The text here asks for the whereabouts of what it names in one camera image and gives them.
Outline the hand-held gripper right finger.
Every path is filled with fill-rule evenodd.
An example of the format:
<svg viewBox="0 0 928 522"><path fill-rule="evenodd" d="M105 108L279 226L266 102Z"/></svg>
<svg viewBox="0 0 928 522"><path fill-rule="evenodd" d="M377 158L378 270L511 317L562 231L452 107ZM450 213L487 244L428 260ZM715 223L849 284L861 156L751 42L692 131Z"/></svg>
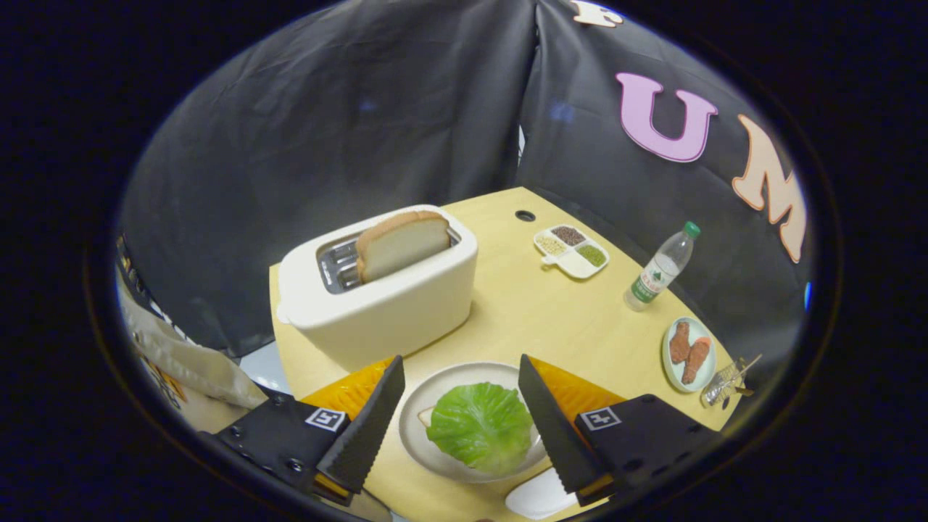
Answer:
<svg viewBox="0 0 928 522"><path fill-rule="evenodd" d="M529 355L519 390L561 486L582 506L658 488L723 440L655 394L624 399Z"/></svg>

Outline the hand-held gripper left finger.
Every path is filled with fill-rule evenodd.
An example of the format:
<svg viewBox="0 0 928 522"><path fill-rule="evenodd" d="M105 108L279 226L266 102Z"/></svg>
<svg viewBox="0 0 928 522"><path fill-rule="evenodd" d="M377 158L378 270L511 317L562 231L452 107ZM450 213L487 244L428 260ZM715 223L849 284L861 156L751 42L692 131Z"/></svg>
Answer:
<svg viewBox="0 0 928 522"><path fill-rule="evenodd" d="M264 403L211 436L211 446L273 483L348 508L360 494L405 392L400 355L295 399Z"/></svg>

